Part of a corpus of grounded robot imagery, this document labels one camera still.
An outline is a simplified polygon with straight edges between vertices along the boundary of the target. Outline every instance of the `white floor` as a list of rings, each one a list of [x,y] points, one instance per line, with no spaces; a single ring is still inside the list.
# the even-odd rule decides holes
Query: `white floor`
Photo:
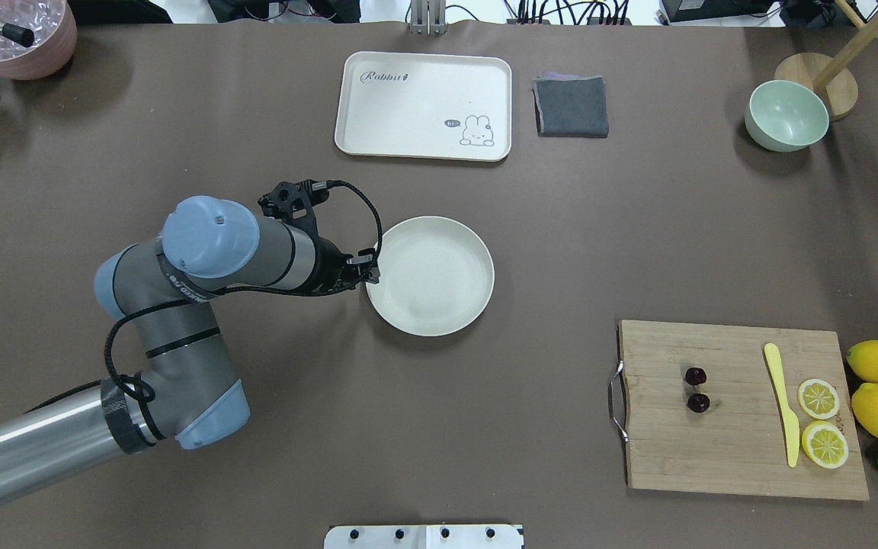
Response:
[[[174,22],[216,22],[216,18],[209,9],[206,0],[152,0],[152,2],[164,8]],[[516,9],[518,0],[509,0],[510,5]],[[503,5],[502,0],[446,0],[447,6],[458,4],[476,14],[481,21],[505,22],[510,17],[509,10]],[[554,2],[548,2],[553,8]],[[876,6],[875,0],[858,0],[858,6],[864,14],[869,14]],[[575,14],[579,17],[582,10],[590,6],[575,6]],[[777,4],[771,6],[771,10],[777,8]],[[306,0],[290,1],[290,9],[300,14],[309,13]],[[361,20],[367,21],[404,21],[405,12],[409,9],[409,0],[361,0]],[[628,18],[632,24],[659,24],[655,12],[662,9],[659,0],[630,0],[628,2]],[[271,14],[277,14],[276,4],[271,5]],[[469,20],[471,17],[464,10],[446,10],[446,20],[456,22]],[[558,24],[557,14],[546,15],[552,24]],[[271,22],[279,24],[292,24],[292,22],[327,22],[321,18],[303,17],[302,15],[287,13],[280,15]],[[571,18],[565,19],[565,24],[571,24]],[[679,25],[701,25],[701,27],[783,27],[784,23],[778,17],[777,11],[767,18],[753,18],[749,15],[738,18],[714,18],[714,20],[680,22]]]

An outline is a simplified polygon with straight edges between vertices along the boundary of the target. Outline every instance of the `light blue joint cap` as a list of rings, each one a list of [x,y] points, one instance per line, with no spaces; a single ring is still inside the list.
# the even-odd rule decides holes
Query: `light blue joint cap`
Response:
[[[124,248],[121,250],[121,253],[102,263],[101,267],[97,270],[97,274],[94,274],[94,295],[97,296],[97,302],[115,320],[123,319],[125,315],[117,305],[117,299],[114,298],[114,271],[117,270],[117,262],[121,260],[121,256],[132,247]]]
[[[253,214],[219,198],[185,198],[161,229],[165,257],[192,277],[229,277],[253,258],[257,246],[259,225]]]
[[[202,448],[239,431],[250,418],[250,404],[243,393],[243,380],[237,380],[208,409],[195,418],[175,441],[186,451]]]

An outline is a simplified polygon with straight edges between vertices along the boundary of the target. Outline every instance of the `lemon slice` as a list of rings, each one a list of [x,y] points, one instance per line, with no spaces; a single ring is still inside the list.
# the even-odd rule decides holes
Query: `lemon slice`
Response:
[[[825,469],[838,469],[849,458],[849,444],[839,427],[822,420],[812,421],[802,431],[802,449]]]
[[[808,379],[798,386],[798,406],[816,419],[829,419],[839,413],[839,393],[827,381]]]

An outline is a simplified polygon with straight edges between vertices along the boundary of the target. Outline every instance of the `bowl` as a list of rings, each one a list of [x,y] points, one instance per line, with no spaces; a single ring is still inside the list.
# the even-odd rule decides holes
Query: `bowl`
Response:
[[[0,76],[34,80],[62,69],[76,47],[76,21],[66,0],[0,0],[0,21],[31,28],[24,48],[0,36]]]
[[[368,298],[391,326],[426,337],[470,325],[494,291],[490,250],[468,226],[424,216],[405,220],[381,237],[379,284]]]
[[[805,86],[790,80],[770,80],[750,95],[745,126],[758,145],[791,153],[825,135],[828,111],[819,96]]]

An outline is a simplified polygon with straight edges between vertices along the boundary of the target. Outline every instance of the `pink bowl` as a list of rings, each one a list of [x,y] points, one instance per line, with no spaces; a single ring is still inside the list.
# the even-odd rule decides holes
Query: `pink bowl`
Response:
[[[34,80],[62,69],[76,48],[76,21],[66,0],[0,0],[0,20],[32,28],[36,41],[22,48],[0,37],[0,76]]]

